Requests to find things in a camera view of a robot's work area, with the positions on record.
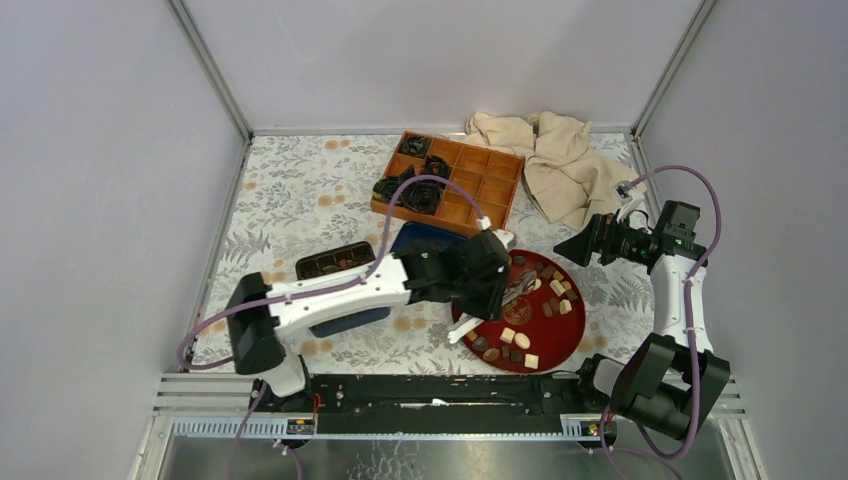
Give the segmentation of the silver serving tongs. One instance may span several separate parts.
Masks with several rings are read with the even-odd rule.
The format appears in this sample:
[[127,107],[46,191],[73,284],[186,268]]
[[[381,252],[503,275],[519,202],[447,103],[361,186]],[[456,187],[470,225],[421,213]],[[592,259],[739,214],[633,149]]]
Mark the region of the silver serving tongs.
[[500,321],[503,307],[519,296],[532,292],[537,280],[537,274],[533,272],[521,273],[513,280],[503,276],[492,286],[475,292],[471,297],[454,299],[451,306],[460,315],[448,330],[448,342],[457,343],[484,322]]

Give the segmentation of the red round tray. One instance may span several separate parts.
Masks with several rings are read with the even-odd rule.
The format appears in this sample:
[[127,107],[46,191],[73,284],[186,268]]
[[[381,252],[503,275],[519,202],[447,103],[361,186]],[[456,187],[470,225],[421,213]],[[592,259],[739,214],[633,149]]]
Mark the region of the red round tray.
[[459,343],[487,365],[510,373],[555,370],[574,354],[586,328],[586,307],[574,276],[536,252],[510,253],[510,287],[534,278],[530,290],[502,307],[498,321],[484,321]]

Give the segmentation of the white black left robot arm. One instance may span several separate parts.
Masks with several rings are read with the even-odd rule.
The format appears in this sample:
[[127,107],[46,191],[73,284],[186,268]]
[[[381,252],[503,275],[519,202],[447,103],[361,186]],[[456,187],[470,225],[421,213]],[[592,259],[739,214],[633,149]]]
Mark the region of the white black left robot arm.
[[452,303],[486,321],[502,316],[516,236],[484,230],[439,248],[416,240],[357,268],[289,283],[242,277],[224,311],[237,374],[264,380],[288,411],[309,401],[310,385],[287,335],[363,311],[421,302]]

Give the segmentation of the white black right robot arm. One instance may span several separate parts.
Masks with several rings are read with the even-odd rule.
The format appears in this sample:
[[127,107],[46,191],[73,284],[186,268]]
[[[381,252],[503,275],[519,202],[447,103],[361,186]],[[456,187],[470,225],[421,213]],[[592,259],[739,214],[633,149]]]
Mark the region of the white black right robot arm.
[[554,246],[554,253],[586,267],[626,260],[647,269],[653,288],[654,329],[625,363],[601,354],[583,362],[573,386],[583,410],[610,410],[637,425],[684,441],[700,429],[730,379],[728,361],[707,337],[701,290],[707,249],[695,241],[698,207],[664,204],[651,230],[627,215],[596,214],[588,226]]

